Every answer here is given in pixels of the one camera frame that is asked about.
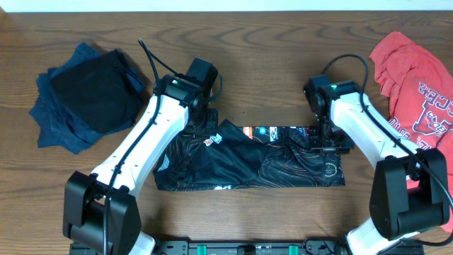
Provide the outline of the black orange-patterned jersey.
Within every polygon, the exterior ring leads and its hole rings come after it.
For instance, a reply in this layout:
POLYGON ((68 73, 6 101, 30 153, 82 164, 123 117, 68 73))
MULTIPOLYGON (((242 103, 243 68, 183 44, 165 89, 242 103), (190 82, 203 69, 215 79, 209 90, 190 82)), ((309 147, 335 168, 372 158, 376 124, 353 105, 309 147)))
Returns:
POLYGON ((213 135, 180 132, 153 170, 162 191, 345 185, 340 155, 321 152, 308 127, 237 127, 225 120, 213 135))

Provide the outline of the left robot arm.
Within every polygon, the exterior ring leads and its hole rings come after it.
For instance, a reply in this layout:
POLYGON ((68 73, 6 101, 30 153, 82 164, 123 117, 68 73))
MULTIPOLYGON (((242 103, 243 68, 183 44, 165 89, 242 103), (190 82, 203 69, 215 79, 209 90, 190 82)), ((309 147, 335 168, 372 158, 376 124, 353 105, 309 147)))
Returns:
POLYGON ((89 175, 75 171, 64 190, 63 235, 95 254, 151 254, 137 201, 147 176, 178 134, 205 139, 217 128, 208 105, 219 72, 196 58, 184 74, 154 85, 149 104, 120 146, 89 175))

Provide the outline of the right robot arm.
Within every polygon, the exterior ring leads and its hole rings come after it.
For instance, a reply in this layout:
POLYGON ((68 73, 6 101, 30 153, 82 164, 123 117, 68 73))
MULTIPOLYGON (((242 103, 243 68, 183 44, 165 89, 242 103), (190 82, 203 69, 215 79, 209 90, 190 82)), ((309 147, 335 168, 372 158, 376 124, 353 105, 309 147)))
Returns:
POLYGON ((358 147, 374 169, 370 217, 349 231, 337 254, 412 253, 414 236, 450 219, 447 163, 438 149, 421 149, 390 126, 354 81, 314 76, 303 92, 318 120, 317 147, 358 147))

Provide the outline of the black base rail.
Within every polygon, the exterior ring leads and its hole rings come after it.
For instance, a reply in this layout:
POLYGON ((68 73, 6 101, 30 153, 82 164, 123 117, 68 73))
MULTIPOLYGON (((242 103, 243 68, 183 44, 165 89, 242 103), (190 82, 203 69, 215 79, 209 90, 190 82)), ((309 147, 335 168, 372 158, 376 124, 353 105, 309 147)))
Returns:
MULTIPOLYGON (((97 251, 83 244, 73 243, 69 249, 70 255, 97 255, 97 251)), ((167 241, 158 242, 152 255, 334 255, 352 254, 346 249, 346 243, 334 239, 312 237, 303 242, 280 243, 239 243, 239 242, 187 242, 167 241)), ((421 244, 402 242, 386 248, 378 254, 387 255, 424 255, 421 244)))

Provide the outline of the red soccer t-shirt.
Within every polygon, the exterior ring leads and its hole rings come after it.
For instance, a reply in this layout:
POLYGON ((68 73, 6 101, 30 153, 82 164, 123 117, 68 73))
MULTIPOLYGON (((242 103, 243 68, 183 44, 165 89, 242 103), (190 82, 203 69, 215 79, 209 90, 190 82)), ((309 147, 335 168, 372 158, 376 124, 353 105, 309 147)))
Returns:
POLYGON ((436 56, 397 31, 369 58, 380 94, 389 99, 390 125, 420 148, 443 153, 452 191, 452 75, 436 56))

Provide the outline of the folded black garment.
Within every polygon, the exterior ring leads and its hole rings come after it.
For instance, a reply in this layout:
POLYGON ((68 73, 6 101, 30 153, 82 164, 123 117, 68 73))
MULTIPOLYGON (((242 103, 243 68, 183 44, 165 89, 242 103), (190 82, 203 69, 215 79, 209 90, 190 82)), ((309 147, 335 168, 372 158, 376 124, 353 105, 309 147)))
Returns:
POLYGON ((143 106, 142 82, 119 50, 69 68, 50 85, 64 106, 99 133, 135 120, 143 106))

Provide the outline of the folded navy blue garment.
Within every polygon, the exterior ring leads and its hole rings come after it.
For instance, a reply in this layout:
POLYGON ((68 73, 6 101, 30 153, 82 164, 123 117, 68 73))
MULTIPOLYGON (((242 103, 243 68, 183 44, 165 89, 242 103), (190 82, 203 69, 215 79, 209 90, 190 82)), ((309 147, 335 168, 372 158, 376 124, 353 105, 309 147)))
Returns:
MULTIPOLYGON (((73 55, 61 67, 49 68, 38 76, 36 84, 39 95, 29 114, 40 126, 39 147, 61 146, 73 154, 78 154, 94 145, 103 136, 122 131, 134 124, 135 120, 127 121, 110 132, 96 132, 60 102, 50 85, 51 79, 58 74, 104 54, 83 42, 75 48, 73 55)), ((143 81, 136 70, 131 66, 130 68, 137 75, 137 79, 142 82, 143 91, 143 81)))

